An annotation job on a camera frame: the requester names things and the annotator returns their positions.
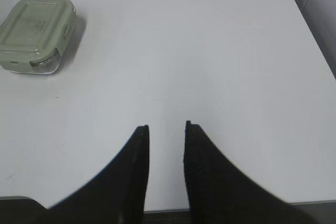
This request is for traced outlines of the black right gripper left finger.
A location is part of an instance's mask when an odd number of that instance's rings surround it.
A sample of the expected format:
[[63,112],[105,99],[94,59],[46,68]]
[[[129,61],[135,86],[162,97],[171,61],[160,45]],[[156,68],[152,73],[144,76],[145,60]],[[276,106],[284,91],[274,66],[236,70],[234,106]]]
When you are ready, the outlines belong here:
[[149,143],[148,126],[138,126],[99,174],[48,209],[39,223],[142,223]]

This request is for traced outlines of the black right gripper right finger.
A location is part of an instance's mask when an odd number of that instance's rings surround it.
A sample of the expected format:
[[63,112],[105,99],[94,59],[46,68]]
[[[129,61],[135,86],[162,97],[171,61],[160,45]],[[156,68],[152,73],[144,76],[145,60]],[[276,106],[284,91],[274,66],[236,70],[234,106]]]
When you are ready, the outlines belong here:
[[243,174],[198,124],[186,122],[184,177],[192,223],[314,223]]

